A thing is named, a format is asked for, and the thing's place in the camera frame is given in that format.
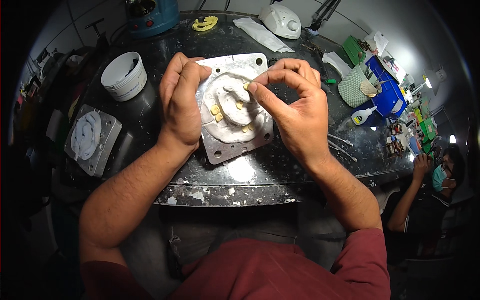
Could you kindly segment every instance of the forearm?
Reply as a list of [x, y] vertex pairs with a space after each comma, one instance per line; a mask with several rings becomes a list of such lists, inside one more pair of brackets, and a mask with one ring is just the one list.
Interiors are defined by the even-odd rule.
[[380, 209], [372, 192], [333, 156], [307, 162], [306, 169], [320, 185], [338, 221], [347, 230], [382, 229]]
[[407, 191], [393, 210], [392, 216], [387, 223], [388, 229], [391, 231], [403, 232], [403, 228], [405, 227], [405, 218], [408, 215], [410, 206], [412, 205], [413, 199], [415, 199], [415, 195], [419, 191], [421, 184], [421, 180], [412, 180], [412, 183], [408, 187]]
[[190, 156], [171, 143], [155, 145], [88, 197], [80, 215], [81, 241], [108, 249], [128, 237]]

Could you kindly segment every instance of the lamp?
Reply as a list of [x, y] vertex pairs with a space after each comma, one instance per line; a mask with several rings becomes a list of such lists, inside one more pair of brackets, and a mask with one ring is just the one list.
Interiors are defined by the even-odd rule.
[[433, 94], [436, 96], [438, 92], [438, 88], [440, 87], [440, 83], [445, 81], [445, 79], [447, 79], [447, 73], [442, 68], [440, 68], [440, 70], [438, 70], [437, 72], [434, 72], [432, 70], [425, 70], [425, 69], [423, 71], [425, 72], [425, 75], [423, 76], [423, 79], [425, 80], [425, 82], [417, 86], [413, 90], [412, 95], [420, 91], [424, 85], [427, 85], [427, 87], [432, 89]]

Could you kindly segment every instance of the black shirt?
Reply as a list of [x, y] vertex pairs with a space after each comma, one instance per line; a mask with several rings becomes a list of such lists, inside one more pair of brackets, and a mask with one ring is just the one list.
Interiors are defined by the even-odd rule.
[[452, 198], [446, 198], [436, 192], [430, 183], [423, 184], [415, 195], [415, 199], [405, 219], [404, 232], [392, 232], [387, 223], [402, 198], [403, 192], [393, 193], [387, 201], [382, 213], [382, 225], [387, 248], [387, 262], [398, 264], [407, 257], [417, 254], [417, 249], [422, 236], [442, 228], [442, 220]]

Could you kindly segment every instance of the metal flask plate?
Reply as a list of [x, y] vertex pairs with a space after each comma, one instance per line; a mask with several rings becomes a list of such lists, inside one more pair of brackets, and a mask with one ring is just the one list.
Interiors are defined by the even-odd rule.
[[[201, 107], [204, 92], [207, 87], [214, 79], [223, 73], [234, 69], [250, 67], [256, 70], [258, 74], [261, 74], [268, 69], [267, 58], [263, 53], [227, 55], [200, 60], [197, 61], [197, 63], [212, 68], [212, 74], [200, 83], [197, 93], [195, 94], [199, 108]], [[213, 137], [205, 127], [202, 127], [202, 140], [208, 161], [216, 165], [270, 143], [273, 140], [273, 120], [268, 112], [266, 112], [264, 126], [255, 138], [248, 142], [234, 144], [224, 143]]]
[[90, 176], [101, 177], [107, 164], [108, 157], [112, 151], [113, 145], [120, 133], [121, 123], [112, 115], [109, 115], [101, 110], [95, 109], [87, 104], [83, 104], [80, 108], [75, 123], [68, 133], [67, 141], [63, 149], [72, 159], [75, 159], [75, 152], [72, 150], [71, 137], [77, 121], [84, 114], [96, 111], [100, 115], [100, 120], [102, 121], [102, 131], [100, 133], [100, 141], [93, 152], [93, 155], [87, 159], [83, 160], [80, 157], [77, 158], [78, 165]]

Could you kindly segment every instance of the blue box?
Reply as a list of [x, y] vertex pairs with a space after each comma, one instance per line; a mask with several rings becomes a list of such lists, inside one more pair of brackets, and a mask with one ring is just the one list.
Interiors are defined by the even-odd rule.
[[[380, 57], [374, 55], [366, 63], [367, 65], [370, 63], [370, 69], [373, 71], [375, 76], [377, 76], [377, 78], [384, 70], [382, 64], [378, 61], [380, 59]], [[393, 77], [389, 72], [385, 71], [383, 72], [379, 81], [385, 81], [389, 79], [393, 79]], [[382, 117], [392, 120], [396, 120], [398, 117], [400, 117], [403, 110], [407, 107], [407, 103], [405, 102], [402, 92], [400, 91], [400, 88], [395, 80], [396, 79], [393, 79], [382, 84], [382, 92], [372, 98], [373, 105], [377, 106], [378, 113], [380, 113]], [[393, 107], [399, 100], [403, 101], [402, 107], [398, 112], [392, 113], [391, 111]]]

